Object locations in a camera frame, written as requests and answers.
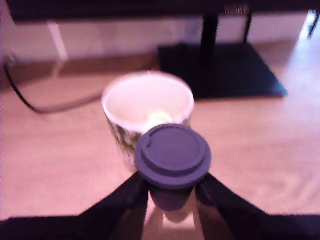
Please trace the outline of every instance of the patterned mug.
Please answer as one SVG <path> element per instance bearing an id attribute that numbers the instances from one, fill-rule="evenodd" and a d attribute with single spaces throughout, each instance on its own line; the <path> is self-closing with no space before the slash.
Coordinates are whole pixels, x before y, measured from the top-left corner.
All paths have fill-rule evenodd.
<path id="1" fill-rule="evenodd" d="M 161 71 L 119 77 L 102 95 L 102 107 L 112 135 L 132 171 L 136 170 L 134 151 L 139 138 L 159 124 L 190 127 L 194 106 L 189 86 L 180 78 Z"/>

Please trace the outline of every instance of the white wall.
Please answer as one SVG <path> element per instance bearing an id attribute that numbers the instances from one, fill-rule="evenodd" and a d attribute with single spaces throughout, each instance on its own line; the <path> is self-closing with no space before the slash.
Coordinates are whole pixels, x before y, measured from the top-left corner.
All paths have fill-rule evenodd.
<path id="1" fill-rule="evenodd" d="M 297 40 L 307 13 L 253 15 L 249 42 Z M 151 53 L 158 45 L 200 43 L 202 18 L 59 22 L 70 59 Z M 221 16 L 217 42 L 240 42 L 246 25 L 243 16 Z M 1 57 L 14 54 L 20 61 L 59 58 L 48 25 L 15 25 L 1 1 Z"/>

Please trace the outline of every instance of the wooden table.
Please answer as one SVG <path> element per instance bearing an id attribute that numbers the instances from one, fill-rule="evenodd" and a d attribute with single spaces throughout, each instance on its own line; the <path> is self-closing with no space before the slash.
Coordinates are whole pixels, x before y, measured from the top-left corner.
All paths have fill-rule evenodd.
<path id="1" fill-rule="evenodd" d="M 320 214 L 320 43 L 254 47 L 288 97 L 197 101 L 191 126 L 211 147 L 210 173 L 232 191 L 269 214 Z M 12 73 L 31 103 L 52 106 L 100 93 L 117 76 L 150 69 L 155 59 L 41 63 L 17 66 Z M 1 85 L 2 220 L 78 215 L 132 175 L 99 101 L 38 115 L 3 77 Z M 193 207 L 194 196 L 187 204 Z M 154 209 L 150 200 L 144 239 L 202 239 L 192 216 L 180 223 L 165 217 L 159 227 L 151 217 Z"/>

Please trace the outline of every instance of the power cord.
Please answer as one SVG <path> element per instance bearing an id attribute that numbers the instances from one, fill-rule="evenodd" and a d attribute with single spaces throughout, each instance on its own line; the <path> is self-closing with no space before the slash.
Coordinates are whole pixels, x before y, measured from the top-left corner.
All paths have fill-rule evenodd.
<path id="1" fill-rule="evenodd" d="M 149 63 L 146 67 L 143 67 L 141 70 L 145 70 L 145 69 L 150 69 L 152 68 L 155 64 L 156 64 L 157 60 L 153 60 L 151 61 L 151 63 Z M 13 88 L 14 92 L 17 94 L 17 96 L 19 97 L 19 99 L 24 103 L 24 105 L 26 105 L 31 111 L 37 113 L 37 114 L 53 114 L 53 113 L 61 113 L 61 112 L 65 112 L 65 111 L 69 111 L 72 109 L 76 109 L 88 104 L 91 104 L 95 101 L 98 101 L 101 99 L 102 97 L 102 93 L 99 93 L 97 95 L 93 95 L 87 98 L 83 98 L 77 101 L 73 101 L 64 105 L 60 105 L 60 106 L 53 106 L 53 107 L 47 107 L 47 108 L 39 108 L 39 107 L 35 107 L 33 105 L 31 105 L 26 99 L 25 97 L 22 95 L 22 93 L 20 92 L 20 90 L 17 88 L 17 86 L 15 85 L 14 81 L 12 80 L 12 77 L 10 75 L 9 72 L 9 63 L 4 64 L 3 68 L 4 68 L 4 72 L 5 75 L 7 77 L 7 79 L 10 82 L 11 87 Z"/>

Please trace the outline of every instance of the reusable coffee cup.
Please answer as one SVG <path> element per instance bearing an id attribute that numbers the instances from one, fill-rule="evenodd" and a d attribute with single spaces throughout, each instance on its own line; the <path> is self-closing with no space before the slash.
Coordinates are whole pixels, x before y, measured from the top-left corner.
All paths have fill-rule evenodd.
<path id="1" fill-rule="evenodd" d="M 139 173 L 150 183 L 153 202 L 165 211 L 181 209 L 211 166 L 205 139 L 178 124 L 149 130 L 139 139 L 134 156 Z"/>
<path id="2" fill-rule="evenodd" d="M 136 171 L 134 150 L 151 128 L 175 123 L 190 126 L 195 101 L 180 78 L 144 71 L 116 79 L 102 95 L 102 107 L 128 168 Z"/>

